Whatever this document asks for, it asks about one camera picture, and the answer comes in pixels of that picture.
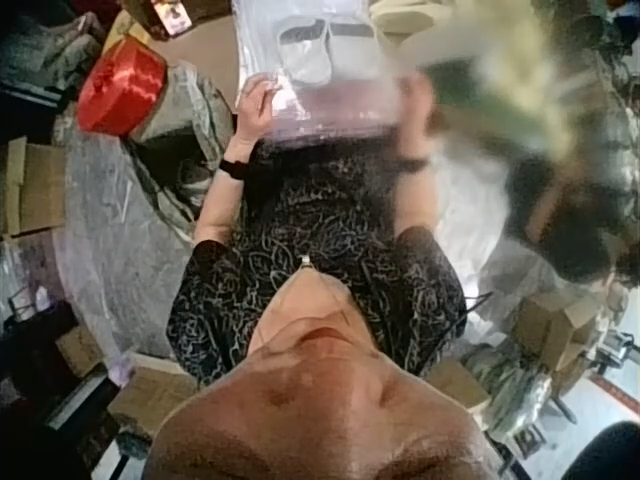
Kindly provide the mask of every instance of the cardboard box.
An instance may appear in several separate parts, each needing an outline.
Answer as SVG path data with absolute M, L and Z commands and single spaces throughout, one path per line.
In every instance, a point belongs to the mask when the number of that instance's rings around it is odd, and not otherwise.
M 445 359 L 427 375 L 427 383 L 462 405 L 471 415 L 480 415 L 491 396 L 471 373 L 456 360 Z
M 64 225 L 64 149 L 29 144 L 22 137 L 9 142 L 4 156 L 2 234 L 15 237 Z
M 78 378 L 84 378 L 104 358 L 98 342 L 84 325 L 79 325 L 62 335 L 56 340 L 56 345 Z
M 520 304 L 514 337 L 551 371 L 562 370 L 590 347 L 599 305 L 569 289 L 533 295 Z
M 198 391 L 196 380 L 168 360 L 133 354 L 135 373 L 109 405 L 122 425 L 154 438 L 169 415 Z
M 222 92 L 231 111 L 235 111 L 240 67 L 233 17 L 204 23 L 170 42 L 152 40 L 149 47 L 162 55 L 169 65 L 182 60 L 195 65 L 198 72 L 208 76 Z

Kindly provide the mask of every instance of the clear plastic bag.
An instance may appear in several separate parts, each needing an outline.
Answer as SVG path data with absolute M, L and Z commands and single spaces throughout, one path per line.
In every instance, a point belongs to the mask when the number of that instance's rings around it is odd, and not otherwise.
M 240 91 L 271 73 L 271 141 L 367 136 L 397 116 L 393 69 L 369 23 L 365 0 L 234 0 Z

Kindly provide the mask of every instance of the slipper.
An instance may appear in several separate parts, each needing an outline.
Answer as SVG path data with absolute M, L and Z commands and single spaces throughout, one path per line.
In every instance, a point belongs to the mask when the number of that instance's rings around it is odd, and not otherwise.
M 329 18 L 329 51 L 338 77 L 368 80 L 380 74 L 376 32 L 361 18 L 340 15 Z
M 278 25 L 278 52 L 294 82 L 318 87 L 331 81 L 326 47 L 327 22 L 321 18 L 291 16 Z
M 396 7 L 411 7 L 414 5 L 424 5 L 427 0 L 380 0 L 371 4 L 369 14 L 376 15 L 381 11 Z
M 389 6 L 371 11 L 371 21 L 385 34 L 411 35 L 451 18 L 453 9 L 444 5 Z

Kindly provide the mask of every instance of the black wristband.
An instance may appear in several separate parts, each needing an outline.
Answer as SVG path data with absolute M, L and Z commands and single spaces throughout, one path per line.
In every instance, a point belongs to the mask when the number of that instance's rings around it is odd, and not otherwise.
M 429 159 L 418 160 L 415 158 L 400 157 L 397 159 L 396 171 L 398 173 L 418 173 L 431 165 Z
M 247 170 L 249 168 L 248 163 L 242 162 L 229 162 L 224 158 L 220 161 L 218 168 L 223 172 L 227 172 L 229 176 L 235 180 L 244 181 L 247 177 Z

